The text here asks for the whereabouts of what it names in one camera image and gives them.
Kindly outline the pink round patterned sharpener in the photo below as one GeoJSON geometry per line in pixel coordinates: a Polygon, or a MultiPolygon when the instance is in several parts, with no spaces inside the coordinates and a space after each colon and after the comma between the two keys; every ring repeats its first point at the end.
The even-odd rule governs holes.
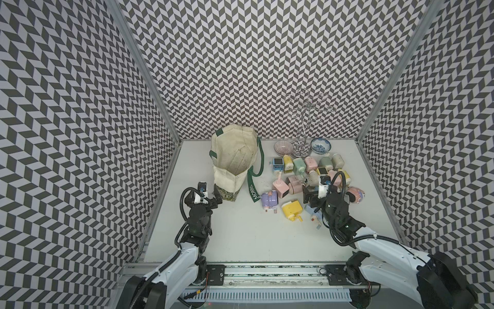
{"type": "Polygon", "coordinates": [[[346,196],[350,203],[360,203],[365,198],[365,192],[357,187],[349,187],[346,196]]]}

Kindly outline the grey blue pencil sharpener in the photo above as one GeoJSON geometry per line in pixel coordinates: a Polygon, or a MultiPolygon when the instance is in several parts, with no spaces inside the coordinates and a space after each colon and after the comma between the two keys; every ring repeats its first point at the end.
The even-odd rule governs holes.
{"type": "Polygon", "coordinates": [[[304,210],[307,211],[311,217],[315,217],[318,220],[322,219],[322,211],[320,209],[311,207],[310,204],[306,204],[304,210]]]}

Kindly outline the cream tote bag green handles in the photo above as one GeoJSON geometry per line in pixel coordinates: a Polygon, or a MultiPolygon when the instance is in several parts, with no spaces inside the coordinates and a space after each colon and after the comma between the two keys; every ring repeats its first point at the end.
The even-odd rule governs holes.
{"type": "Polygon", "coordinates": [[[261,199],[253,179],[264,171],[264,151],[257,131],[231,124],[211,137],[209,157],[214,171],[214,185],[222,199],[234,202],[244,183],[253,202],[261,199]]]}

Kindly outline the pink pencil sharpener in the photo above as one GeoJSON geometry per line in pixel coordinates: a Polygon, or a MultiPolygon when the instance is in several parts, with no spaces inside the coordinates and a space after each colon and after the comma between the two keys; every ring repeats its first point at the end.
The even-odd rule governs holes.
{"type": "Polygon", "coordinates": [[[333,185],[336,187],[340,187],[341,183],[342,183],[342,178],[341,178],[341,176],[337,176],[337,173],[338,173],[338,171],[331,170],[328,172],[328,175],[329,175],[331,181],[334,180],[333,185]]]}
{"type": "Polygon", "coordinates": [[[298,176],[288,176],[286,183],[289,187],[289,194],[298,194],[303,192],[304,184],[298,176]]]}
{"type": "Polygon", "coordinates": [[[318,163],[313,157],[308,156],[304,159],[304,161],[306,164],[307,174],[309,174],[311,171],[315,171],[318,168],[318,163]]]}
{"type": "Polygon", "coordinates": [[[282,180],[282,172],[277,174],[277,179],[273,182],[273,187],[279,198],[284,198],[289,193],[289,185],[282,180]]]}

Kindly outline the purple grey pencil sharpener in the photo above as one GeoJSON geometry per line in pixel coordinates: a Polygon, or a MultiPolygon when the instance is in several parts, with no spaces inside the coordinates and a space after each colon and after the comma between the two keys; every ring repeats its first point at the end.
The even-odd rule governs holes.
{"type": "Polygon", "coordinates": [[[279,204],[277,191],[271,190],[267,193],[261,194],[261,203],[265,212],[273,211],[276,214],[277,206],[279,204]]]}

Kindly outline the small yellow pencil sharpener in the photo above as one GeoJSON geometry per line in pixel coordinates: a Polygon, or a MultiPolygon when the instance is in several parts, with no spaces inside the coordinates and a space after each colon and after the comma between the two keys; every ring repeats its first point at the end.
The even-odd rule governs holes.
{"type": "Polygon", "coordinates": [[[286,202],[281,206],[282,212],[284,216],[289,221],[302,221],[301,214],[303,212],[303,208],[301,203],[298,200],[286,202]]]}

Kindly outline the beige round pencil sharpener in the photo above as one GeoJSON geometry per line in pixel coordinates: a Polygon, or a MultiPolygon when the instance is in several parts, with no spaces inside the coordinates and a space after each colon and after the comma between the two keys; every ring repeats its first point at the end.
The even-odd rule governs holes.
{"type": "Polygon", "coordinates": [[[307,175],[307,185],[310,187],[318,187],[319,184],[320,175],[315,170],[310,171],[307,175]]]}

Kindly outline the yellow black-top pencil sharpener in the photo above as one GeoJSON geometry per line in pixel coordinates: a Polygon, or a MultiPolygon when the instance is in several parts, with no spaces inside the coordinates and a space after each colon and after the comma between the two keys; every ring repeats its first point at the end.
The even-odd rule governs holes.
{"type": "Polygon", "coordinates": [[[316,169],[316,172],[320,175],[320,176],[323,176],[323,175],[328,175],[329,174],[329,171],[326,167],[318,167],[316,169]]]}

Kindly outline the cream pencil sharpener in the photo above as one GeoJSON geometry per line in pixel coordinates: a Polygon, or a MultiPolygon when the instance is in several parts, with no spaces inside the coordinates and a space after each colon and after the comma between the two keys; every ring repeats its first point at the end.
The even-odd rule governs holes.
{"type": "Polygon", "coordinates": [[[342,156],[338,153],[335,153],[331,158],[333,169],[338,170],[342,169],[345,166],[345,161],[342,156]]]}

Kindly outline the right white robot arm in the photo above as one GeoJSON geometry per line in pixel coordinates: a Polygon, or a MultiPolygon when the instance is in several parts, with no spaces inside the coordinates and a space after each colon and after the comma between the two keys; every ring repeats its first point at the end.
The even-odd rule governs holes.
{"type": "Polygon", "coordinates": [[[447,254],[419,251],[378,234],[350,215],[349,204],[340,193],[324,198],[305,194],[304,203],[321,215],[337,245],[353,248],[344,267],[349,283],[379,283],[423,308],[473,308],[477,304],[473,285],[447,254]]]}

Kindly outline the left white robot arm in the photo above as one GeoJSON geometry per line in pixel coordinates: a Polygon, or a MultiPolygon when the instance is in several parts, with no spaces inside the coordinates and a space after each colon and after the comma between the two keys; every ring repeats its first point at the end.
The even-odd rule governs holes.
{"type": "Polygon", "coordinates": [[[146,275],[127,280],[117,308],[171,308],[176,301],[187,308],[201,307],[188,300],[202,293],[209,281],[204,252],[213,234],[213,210],[223,203],[218,189],[213,194],[208,196],[205,182],[182,192],[184,224],[174,239],[176,253],[146,275]]]}

